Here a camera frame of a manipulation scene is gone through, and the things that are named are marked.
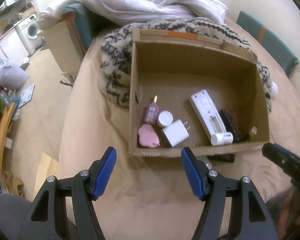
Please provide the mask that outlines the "small white pill bottle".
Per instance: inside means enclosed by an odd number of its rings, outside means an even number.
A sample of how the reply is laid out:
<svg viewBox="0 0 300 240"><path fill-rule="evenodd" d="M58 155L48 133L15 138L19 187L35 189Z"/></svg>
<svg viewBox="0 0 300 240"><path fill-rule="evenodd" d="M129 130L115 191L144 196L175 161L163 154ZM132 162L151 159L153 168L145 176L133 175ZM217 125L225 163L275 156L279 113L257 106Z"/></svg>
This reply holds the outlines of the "small white pill bottle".
<svg viewBox="0 0 300 240"><path fill-rule="evenodd" d="M216 133L216 134L211 135L210 141L211 141L212 146L221 146L221 145L232 144L233 135L231 132Z"/></svg>

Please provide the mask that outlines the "black flat case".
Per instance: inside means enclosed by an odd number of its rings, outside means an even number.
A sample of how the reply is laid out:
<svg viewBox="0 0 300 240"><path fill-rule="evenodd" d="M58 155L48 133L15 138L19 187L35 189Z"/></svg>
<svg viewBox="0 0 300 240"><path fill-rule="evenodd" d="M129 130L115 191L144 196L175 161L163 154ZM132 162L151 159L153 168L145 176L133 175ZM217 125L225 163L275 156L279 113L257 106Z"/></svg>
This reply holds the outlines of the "black flat case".
<svg viewBox="0 0 300 240"><path fill-rule="evenodd" d="M234 154L216 154L216 155L208 155L207 158L209 160L221 161L225 163L234 163L235 155Z"/></svg>

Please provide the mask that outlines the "white floor scale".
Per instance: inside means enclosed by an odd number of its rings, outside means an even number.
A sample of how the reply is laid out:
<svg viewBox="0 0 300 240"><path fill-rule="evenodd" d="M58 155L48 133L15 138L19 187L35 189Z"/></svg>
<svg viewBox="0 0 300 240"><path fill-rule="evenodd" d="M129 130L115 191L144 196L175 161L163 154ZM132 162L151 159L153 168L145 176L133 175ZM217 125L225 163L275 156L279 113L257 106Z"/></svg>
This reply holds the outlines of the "white floor scale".
<svg viewBox="0 0 300 240"><path fill-rule="evenodd" d="M35 84L32 84L21 93L18 108L23 107L23 105L32 99L34 88Z"/></svg>

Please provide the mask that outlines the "white medicine bottle red label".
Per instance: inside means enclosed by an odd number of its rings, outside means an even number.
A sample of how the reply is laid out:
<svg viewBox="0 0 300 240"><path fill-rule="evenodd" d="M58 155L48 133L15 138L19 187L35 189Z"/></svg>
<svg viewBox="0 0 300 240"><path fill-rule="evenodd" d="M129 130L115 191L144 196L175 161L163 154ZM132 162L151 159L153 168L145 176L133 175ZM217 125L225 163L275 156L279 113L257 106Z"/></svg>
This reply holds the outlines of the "white medicine bottle red label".
<svg viewBox="0 0 300 240"><path fill-rule="evenodd" d="M169 126L173 122L173 115L169 111L162 111L157 117L157 125L161 128Z"/></svg>

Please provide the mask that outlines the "white washing machine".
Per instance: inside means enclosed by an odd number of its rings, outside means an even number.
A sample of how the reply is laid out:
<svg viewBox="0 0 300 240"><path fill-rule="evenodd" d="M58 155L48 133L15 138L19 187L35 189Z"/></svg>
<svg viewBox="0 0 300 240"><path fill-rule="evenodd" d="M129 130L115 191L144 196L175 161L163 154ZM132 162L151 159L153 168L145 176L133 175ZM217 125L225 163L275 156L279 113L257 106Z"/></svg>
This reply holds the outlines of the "white washing machine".
<svg viewBox="0 0 300 240"><path fill-rule="evenodd" d="M38 35L40 29L36 20L36 14L33 13L15 26L15 30L30 56L34 54L43 40L43 38Z"/></svg>

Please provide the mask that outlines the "beige bed cover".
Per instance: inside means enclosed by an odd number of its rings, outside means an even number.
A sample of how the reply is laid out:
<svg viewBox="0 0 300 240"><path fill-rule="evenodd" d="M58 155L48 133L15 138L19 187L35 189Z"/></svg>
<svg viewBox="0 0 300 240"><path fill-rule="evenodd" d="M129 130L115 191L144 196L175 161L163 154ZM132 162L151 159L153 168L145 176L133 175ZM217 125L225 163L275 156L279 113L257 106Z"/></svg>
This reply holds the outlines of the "beige bed cover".
<svg viewBox="0 0 300 240"><path fill-rule="evenodd" d="M233 20L226 25L247 40L270 71L279 94L269 115L270 140L300 157L300 100L285 72ZM129 113L105 99L97 84L107 33L95 36L75 81L63 128L59 164L62 178L88 169L108 146L117 161L107 188L93 202L106 239L191 239L204 203L194 196L179 158L141 158L128 153ZM261 151L236 154L234 163L213 164L224 177L252 179L266 201L290 187L290 178Z"/></svg>

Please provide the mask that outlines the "white wall charger plug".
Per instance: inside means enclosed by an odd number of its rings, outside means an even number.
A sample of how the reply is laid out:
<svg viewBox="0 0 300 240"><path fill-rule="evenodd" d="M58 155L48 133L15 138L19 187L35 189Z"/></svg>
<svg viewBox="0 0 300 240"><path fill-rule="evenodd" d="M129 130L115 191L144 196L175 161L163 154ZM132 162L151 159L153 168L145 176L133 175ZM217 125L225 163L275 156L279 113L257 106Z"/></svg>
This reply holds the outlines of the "white wall charger plug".
<svg viewBox="0 0 300 240"><path fill-rule="evenodd" d="M180 119L164 127L162 132L171 147L177 146L190 136L187 128Z"/></svg>

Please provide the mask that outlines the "grey plastic bag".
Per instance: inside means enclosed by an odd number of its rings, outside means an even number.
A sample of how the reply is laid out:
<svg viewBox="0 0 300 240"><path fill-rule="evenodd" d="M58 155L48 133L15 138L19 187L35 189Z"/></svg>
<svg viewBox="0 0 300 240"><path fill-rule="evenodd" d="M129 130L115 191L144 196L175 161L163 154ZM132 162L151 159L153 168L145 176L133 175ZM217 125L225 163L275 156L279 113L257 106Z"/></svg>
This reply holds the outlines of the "grey plastic bag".
<svg viewBox="0 0 300 240"><path fill-rule="evenodd" d="M29 74L14 65L8 58L0 58L0 86L14 91L23 86L29 77Z"/></svg>

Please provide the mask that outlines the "teal cushion orange stripe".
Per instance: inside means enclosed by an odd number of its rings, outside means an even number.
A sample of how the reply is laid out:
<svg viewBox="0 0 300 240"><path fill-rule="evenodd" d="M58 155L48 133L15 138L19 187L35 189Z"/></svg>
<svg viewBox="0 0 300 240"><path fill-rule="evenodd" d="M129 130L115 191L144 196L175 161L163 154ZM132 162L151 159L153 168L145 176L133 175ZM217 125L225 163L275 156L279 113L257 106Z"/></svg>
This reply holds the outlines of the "teal cushion orange stripe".
<svg viewBox="0 0 300 240"><path fill-rule="evenodd" d="M276 34L244 11L240 11L236 23L257 40L290 76L299 60Z"/></svg>

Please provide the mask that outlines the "white duvet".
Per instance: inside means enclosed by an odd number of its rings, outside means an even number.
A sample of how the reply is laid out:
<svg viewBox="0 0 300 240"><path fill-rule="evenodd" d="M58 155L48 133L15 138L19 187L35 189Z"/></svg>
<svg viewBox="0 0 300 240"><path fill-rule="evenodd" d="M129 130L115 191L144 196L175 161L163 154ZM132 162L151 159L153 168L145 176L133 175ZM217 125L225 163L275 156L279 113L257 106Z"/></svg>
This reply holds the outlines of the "white duvet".
<svg viewBox="0 0 300 240"><path fill-rule="evenodd" d="M228 10L220 0L59 0L40 13L37 18L40 29L46 30L58 23L62 10L74 3L81 3L118 25L193 17L223 24Z"/></svg>

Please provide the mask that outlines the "wooden chair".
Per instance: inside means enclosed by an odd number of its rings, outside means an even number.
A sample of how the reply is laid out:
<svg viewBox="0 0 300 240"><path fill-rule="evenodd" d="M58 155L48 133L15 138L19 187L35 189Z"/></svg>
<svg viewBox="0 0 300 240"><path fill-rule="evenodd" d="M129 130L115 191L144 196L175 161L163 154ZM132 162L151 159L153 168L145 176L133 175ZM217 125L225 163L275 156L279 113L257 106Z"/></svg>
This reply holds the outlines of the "wooden chair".
<svg viewBox="0 0 300 240"><path fill-rule="evenodd" d="M8 128L12 120L15 103L10 103L5 107L0 121L0 175L2 175L2 165L4 158L4 148L11 148L12 141L7 137Z"/></svg>

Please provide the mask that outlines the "patterned knit blanket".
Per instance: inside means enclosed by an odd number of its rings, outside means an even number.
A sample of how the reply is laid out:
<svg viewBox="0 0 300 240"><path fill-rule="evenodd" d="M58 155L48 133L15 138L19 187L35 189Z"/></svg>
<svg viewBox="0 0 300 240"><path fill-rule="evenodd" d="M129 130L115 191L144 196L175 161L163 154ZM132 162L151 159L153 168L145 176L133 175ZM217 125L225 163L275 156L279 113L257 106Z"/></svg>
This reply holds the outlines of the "patterned knit blanket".
<svg viewBox="0 0 300 240"><path fill-rule="evenodd" d="M237 32L206 17L165 18L146 23L126 24L105 36L101 44L102 59L98 71L100 91L109 101L121 107L129 106L134 28L198 34L228 42L257 56L249 42Z"/></svg>

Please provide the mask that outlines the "white remote control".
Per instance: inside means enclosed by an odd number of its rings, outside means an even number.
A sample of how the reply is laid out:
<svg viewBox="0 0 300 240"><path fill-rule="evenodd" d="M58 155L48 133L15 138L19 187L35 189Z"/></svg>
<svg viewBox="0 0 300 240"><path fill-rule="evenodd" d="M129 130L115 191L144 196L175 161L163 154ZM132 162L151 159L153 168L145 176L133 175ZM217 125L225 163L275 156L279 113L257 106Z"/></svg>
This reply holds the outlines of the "white remote control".
<svg viewBox="0 0 300 240"><path fill-rule="evenodd" d="M227 132L207 90L204 89L193 94L190 96L189 101L209 139L214 134Z"/></svg>

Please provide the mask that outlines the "black rectangular stick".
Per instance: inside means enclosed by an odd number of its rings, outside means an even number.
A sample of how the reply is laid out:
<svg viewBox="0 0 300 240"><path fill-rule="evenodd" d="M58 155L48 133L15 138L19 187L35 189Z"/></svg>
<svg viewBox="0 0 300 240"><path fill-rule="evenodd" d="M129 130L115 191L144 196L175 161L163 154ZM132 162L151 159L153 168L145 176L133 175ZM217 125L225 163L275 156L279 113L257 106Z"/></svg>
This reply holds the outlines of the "black rectangular stick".
<svg viewBox="0 0 300 240"><path fill-rule="evenodd" d="M232 123L227 111L223 108L218 113L221 117L221 120L223 121L223 124L224 124L226 130L232 134L233 143L239 143L239 136L238 136L237 130L236 130L234 124Z"/></svg>

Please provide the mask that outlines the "pink keychain bottle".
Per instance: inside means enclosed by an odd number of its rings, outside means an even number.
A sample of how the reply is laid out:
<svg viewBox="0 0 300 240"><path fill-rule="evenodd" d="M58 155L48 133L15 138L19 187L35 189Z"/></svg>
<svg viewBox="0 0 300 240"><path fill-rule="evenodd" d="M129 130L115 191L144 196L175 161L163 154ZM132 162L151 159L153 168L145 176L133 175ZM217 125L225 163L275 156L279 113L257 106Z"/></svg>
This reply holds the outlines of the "pink keychain bottle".
<svg viewBox="0 0 300 240"><path fill-rule="evenodd" d="M157 122L158 114L159 114L159 107L157 105L158 96L156 95L152 102L147 106L144 122L147 124L154 125Z"/></svg>

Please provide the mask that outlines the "brown cardboard box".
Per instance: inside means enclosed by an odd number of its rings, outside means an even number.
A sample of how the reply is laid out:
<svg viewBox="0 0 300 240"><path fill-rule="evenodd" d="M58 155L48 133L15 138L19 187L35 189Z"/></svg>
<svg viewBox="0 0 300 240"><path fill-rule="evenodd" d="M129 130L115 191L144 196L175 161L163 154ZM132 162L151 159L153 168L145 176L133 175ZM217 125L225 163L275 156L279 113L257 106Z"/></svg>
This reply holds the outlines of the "brown cardboard box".
<svg viewBox="0 0 300 240"><path fill-rule="evenodd" d="M256 56L236 45L202 35L168 30L132 31L129 152L141 157L177 158L188 146L199 155L253 151L269 140L269 119ZM240 142L212 146L190 97L207 91L218 110L225 109ZM156 148L142 147L138 129L147 106L157 98L162 111L189 127L189 137L169 145L159 127Z"/></svg>

